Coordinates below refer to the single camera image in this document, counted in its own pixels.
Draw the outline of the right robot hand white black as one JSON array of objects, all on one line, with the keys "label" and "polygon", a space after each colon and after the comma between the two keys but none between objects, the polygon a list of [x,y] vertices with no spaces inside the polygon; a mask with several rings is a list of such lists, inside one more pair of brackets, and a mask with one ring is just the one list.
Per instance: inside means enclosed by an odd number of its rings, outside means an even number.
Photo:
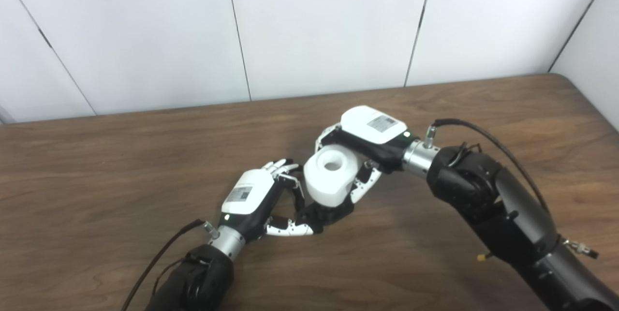
[{"label": "right robot hand white black", "polygon": [[314,150],[338,144],[367,157],[370,164],[360,168],[350,190],[350,199],[355,204],[382,174],[404,171],[405,152],[418,139],[403,121],[361,105],[345,111],[338,123],[325,128],[316,139]]}]

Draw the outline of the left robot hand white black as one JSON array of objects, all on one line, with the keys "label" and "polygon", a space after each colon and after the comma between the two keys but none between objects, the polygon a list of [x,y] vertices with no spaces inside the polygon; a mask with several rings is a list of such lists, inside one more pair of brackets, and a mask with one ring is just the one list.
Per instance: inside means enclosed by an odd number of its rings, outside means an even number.
[{"label": "left robot hand white black", "polygon": [[[261,168],[245,171],[222,205],[218,226],[234,230],[246,243],[265,235],[298,237],[322,234],[324,225],[306,205],[299,177],[302,172],[303,166],[292,159],[271,161]],[[285,191],[293,196],[293,218],[273,213]]]}]

